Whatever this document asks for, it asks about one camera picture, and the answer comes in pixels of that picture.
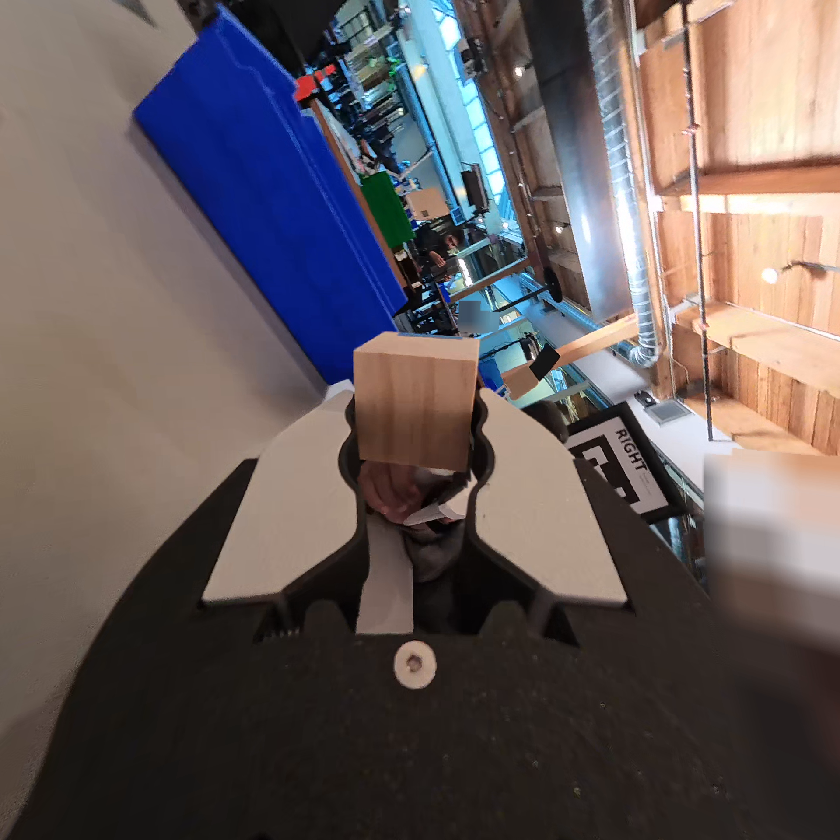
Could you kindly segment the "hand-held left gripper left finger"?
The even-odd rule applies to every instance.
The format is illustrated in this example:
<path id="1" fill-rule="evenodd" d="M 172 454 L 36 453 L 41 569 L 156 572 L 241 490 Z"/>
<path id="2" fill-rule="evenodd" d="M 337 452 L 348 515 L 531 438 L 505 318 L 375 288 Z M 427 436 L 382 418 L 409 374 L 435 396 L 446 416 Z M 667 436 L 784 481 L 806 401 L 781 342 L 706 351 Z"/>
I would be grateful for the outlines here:
<path id="1" fill-rule="evenodd" d="M 310 605 L 330 601 L 355 630 L 368 548 L 348 478 L 352 399 L 331 394 L 264 447 L 206 583 L 205 606 L 268 603 L 292 628 Z"/>

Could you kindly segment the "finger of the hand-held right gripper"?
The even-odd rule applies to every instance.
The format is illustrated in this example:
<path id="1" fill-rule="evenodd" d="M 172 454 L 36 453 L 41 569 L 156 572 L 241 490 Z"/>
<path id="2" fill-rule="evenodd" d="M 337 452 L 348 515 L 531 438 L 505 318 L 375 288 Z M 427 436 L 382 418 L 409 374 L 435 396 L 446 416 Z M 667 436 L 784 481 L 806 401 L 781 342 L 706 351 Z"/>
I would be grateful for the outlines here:
<path id="1" fill-rule="evenodd" d="M 414 514 L 408 516 L 403 525 L 405 527 L 414 527 L 427 522 L 456 522 L 460 520 L 461 509 L 457 508 L 453 501 L 442 501 L 419 509 Z"/>

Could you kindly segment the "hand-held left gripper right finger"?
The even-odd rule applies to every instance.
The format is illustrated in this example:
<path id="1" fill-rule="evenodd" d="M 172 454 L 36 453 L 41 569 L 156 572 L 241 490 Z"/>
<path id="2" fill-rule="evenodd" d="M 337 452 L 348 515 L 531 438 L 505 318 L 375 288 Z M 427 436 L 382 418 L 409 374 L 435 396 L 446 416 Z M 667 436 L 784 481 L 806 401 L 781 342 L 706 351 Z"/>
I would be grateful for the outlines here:
<path id="1" fill-rule="evenodd" d="M 463 554 L 463 615 L 479 629 L 513 602 L 534 634 L 572 634 L 566 606 L 621 611 L 628 596 L 596 519 L 559 409 L 527 412 L 488 388 L 476 396 Z"/>

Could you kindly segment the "wooden cube with blue stripe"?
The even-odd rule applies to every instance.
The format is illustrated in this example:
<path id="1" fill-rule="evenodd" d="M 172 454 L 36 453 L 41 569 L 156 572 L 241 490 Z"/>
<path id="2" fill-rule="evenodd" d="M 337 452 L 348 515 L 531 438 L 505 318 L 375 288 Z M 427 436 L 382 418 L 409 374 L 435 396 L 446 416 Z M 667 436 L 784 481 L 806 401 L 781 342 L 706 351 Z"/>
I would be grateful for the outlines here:
<path id="1" fill-rule="evenodd" d="M 354 425 L 363 461 L 463 472 L 480 342 L 383 332 L 353 351 Z"/>

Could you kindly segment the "blue plastic bin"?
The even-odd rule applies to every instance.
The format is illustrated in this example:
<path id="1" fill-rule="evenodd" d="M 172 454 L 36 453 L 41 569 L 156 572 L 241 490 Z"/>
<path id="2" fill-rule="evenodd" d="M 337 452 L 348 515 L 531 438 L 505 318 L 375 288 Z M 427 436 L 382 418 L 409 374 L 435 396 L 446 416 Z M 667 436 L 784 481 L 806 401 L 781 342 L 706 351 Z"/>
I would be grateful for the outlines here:
<path id="1" fill-rule="evenodd" d="M 296 82 L 228 10 L 133 116 L 323 380 L 406 301 Z"/>

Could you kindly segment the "person's right forearm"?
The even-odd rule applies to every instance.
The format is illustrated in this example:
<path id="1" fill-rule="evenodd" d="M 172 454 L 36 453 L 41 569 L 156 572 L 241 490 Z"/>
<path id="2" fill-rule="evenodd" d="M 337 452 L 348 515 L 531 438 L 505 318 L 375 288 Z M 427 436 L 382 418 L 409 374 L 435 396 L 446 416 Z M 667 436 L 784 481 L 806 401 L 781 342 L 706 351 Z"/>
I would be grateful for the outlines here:
<path id="1" fill-rule="evenodd" d="M 455 595 L 450 568 L 463 549 L 463 521 L 428 521 L 399 527 L 413 567 L 415 628 L 431 634 L 455 631 Z"/>

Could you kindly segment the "person's right hand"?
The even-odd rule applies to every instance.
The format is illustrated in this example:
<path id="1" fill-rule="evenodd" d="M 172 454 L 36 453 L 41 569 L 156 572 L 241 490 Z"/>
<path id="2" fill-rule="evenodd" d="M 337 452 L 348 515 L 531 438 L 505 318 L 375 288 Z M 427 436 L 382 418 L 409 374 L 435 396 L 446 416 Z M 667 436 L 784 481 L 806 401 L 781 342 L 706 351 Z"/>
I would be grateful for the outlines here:
<path id="1" fill-rule="evenodd" d="M 456 478 L 455 474 L 409 465 L 365 460 L 359 488 L 365 504 L 388 522 L 402 526 Z"/>

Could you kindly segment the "black framed marker sign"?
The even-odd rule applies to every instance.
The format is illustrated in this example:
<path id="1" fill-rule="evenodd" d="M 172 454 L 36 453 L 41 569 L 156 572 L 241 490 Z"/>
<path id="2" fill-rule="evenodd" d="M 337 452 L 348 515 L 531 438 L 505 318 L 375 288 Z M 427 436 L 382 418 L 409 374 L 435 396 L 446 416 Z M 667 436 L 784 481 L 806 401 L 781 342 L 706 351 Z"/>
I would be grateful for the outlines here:
<path id="1" fill-rule="evenodd" d="M 576 421 L 565 443 L 647 524 L 687 513 L 686 503 L 658 451 L 624 402 Z"/>

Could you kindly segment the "black floor lamp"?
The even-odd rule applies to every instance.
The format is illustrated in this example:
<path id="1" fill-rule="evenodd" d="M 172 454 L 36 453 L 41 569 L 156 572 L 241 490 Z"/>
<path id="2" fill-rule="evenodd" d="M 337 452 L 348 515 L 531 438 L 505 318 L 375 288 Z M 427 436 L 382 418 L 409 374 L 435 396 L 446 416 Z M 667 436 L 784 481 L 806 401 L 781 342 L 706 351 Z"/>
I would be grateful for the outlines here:
<path id="1" fill-rule="evenodd" d="M 526 261 L 519 261 L 510 264 L 509 266 L 505 266 L 504 268 L 501 268 L 495 272 L 492 272 L 487 277 L 483 278 L 481 281 L 473 284 L 472 286 L 467 287 L 464 290 L 456 292 L 456 294 L 451 296 L 449 302 L 453 304 L 460 303 L 461 301 L 478 294 L 478 292 L 494 286 L 501 279 L 512 277 L 514 275 L 519 275 L 521 274 L 521 272 L 518 269 L 524 267 L 525 265 Z M 501 308 L 493 309 L 492 311 L 495 313 L 507 312 L 520 306 L 526 301 L 530 301 L 532 299 L 540 297 L 543 293 L 548 293 L 552 298 L 552 301 L 562 303 L 564 300 L 563 289 L 561 287 L 560 280 L 554 272 L 553 268 L 551 268 L 550 266 L 545 266 L 543 268 L 542 276 L 544 282 L 541 285 L 538 285 L 537 287 L 532 289 L 528 294 L 520 297 L 519 299 L 509 301 L 507 305 L 504 305 Z"/>

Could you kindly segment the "green plastic crate stack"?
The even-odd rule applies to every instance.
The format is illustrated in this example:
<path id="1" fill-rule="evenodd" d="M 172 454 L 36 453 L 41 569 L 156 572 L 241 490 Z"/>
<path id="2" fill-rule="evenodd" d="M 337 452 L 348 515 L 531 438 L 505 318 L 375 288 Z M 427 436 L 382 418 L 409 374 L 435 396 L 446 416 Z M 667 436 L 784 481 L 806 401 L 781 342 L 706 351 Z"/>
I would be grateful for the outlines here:
<path id="1" fill-rule="evenodd" d="M 415 233 L 391 176 L 386 171 L 363 175 L 360 189 L 387 247 L 403 249 Z"/>

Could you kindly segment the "cardboard box with code label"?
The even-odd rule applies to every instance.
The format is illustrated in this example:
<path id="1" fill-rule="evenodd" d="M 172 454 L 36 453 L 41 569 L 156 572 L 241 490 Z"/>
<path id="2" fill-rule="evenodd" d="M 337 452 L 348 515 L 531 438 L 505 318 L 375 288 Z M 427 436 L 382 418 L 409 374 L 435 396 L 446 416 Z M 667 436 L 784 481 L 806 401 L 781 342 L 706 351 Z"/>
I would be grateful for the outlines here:
<path id="1" fill-rule="evenodd" d="M 450 213 L 445 196 L 435 186 L 408 192 L 405 201 L 412 217 L 419 224 L 446 217 Z"/>

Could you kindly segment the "smooth dark duct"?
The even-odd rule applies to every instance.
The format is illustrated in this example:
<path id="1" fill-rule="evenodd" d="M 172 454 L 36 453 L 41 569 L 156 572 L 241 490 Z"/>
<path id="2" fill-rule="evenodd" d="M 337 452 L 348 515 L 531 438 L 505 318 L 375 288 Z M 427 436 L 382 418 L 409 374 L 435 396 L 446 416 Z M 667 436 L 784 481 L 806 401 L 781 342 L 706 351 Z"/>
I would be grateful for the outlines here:
<path id="1" fill-rule="evenodd" d="M 521 2 L 591 316 L 633 307 L 583 3 Z"/>

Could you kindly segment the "spiral silver duct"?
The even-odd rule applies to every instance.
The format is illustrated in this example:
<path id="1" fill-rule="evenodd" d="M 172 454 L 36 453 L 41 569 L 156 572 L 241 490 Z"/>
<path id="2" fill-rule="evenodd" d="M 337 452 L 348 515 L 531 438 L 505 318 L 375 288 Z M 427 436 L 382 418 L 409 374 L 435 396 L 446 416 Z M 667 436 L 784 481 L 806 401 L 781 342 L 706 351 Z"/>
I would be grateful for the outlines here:
<path id="1" fill-rule="evenodd" d="M 613 2 L 583 1 L 582 7 L 615 216 L 637 321 L 637 343 L 629 354 L 629 361 L 637 368 L 650 370 L 658 362 L 660 345 L 649 286 L 648 258 L 631 144 L 630 101 L 625 91 L 626 74 L 621 58 L 623 41 Z"/>

